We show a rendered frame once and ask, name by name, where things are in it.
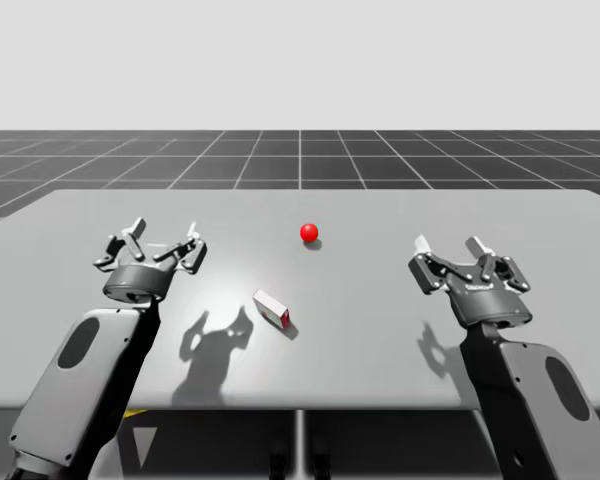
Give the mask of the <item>red and white carton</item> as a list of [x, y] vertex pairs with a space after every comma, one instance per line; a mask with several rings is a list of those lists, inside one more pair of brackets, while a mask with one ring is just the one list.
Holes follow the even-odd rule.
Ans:
[[281, 329], [286, 329], [290, 322], [289, 309], [265, 291], [257, 290], [252, 299], [260, 314]]

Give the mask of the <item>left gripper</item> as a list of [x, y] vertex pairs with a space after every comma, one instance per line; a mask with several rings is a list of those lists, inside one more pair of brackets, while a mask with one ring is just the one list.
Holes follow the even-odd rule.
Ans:
[[[103, 286], [103, 294], [123, 303], [147, 303], [163, 301], [168, 294], [175, 271], [196, 274], [207, 253], [207, 245], [192, 222], [186, 239], [166, 247], [155, 254], [155, 263], [144, 262], [146, 256], [139, 240], [146, 229], [146, 221], [138, 217], [129, 227], [108, 237], [102, 258], [92, 265], [100, 272], [112, 272]], [[120, 263], [125, 251], [135, 263]]]

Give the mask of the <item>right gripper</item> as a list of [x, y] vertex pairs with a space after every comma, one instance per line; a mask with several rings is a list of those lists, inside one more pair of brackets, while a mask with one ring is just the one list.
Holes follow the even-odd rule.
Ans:
[[484, 283], [473, 284], [471, 266], [460, 266], [435, 255], [424, 235], [419, 235], [414, 245], [408, 267], [417, 285], [425, 295], [447, 288], [452, 311], [463, 328], [480, 323], [515, 328], [533, 319], [516, 295], [531, 287], [511, 257], [500, 256], [478, 237], [470, 237], [465, 246], [476, 259], [479, 278]]

